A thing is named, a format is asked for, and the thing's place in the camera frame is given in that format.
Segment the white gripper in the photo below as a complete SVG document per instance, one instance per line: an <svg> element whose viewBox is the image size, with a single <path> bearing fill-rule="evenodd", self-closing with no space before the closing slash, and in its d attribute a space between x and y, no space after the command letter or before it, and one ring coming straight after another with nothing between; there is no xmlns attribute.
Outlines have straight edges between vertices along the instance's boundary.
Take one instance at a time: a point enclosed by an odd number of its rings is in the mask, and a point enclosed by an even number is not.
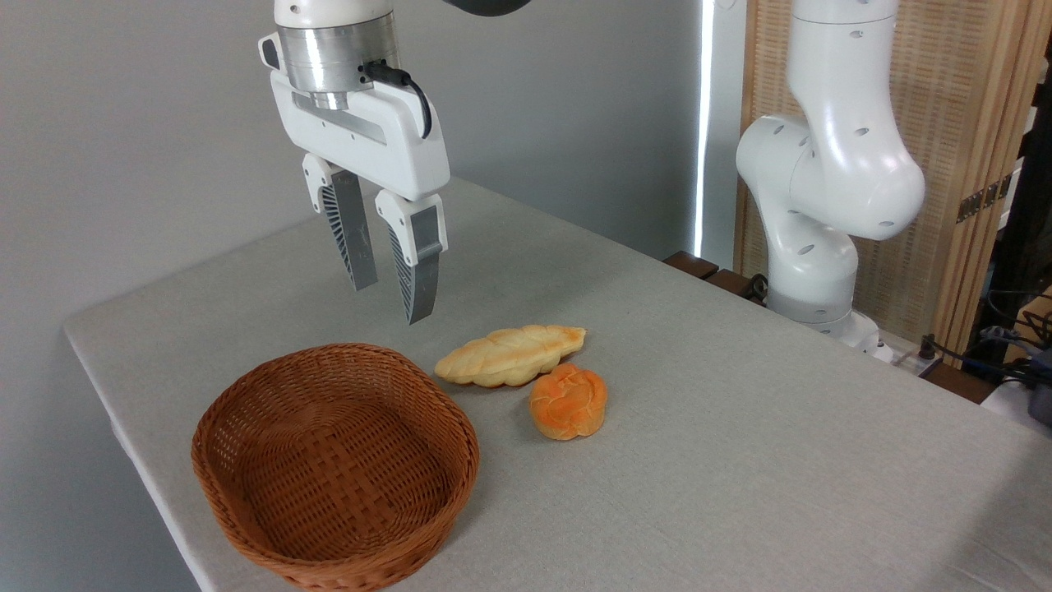
<svg viewBox="0 0 1052 592"><path fill-rule="evenodd" d="M385 189L376 196L376 209L390 233L409 325L431 315L440 256L450 247L442 199L434 193L450 183L437 113L425 135L413 90L376 83L350 94L344 111L330 111L295 90L282 72L270 72L270 84L285 131L308 151L301 168L313 210L326 218L355 289L378 281L361 177Z"/></svg>

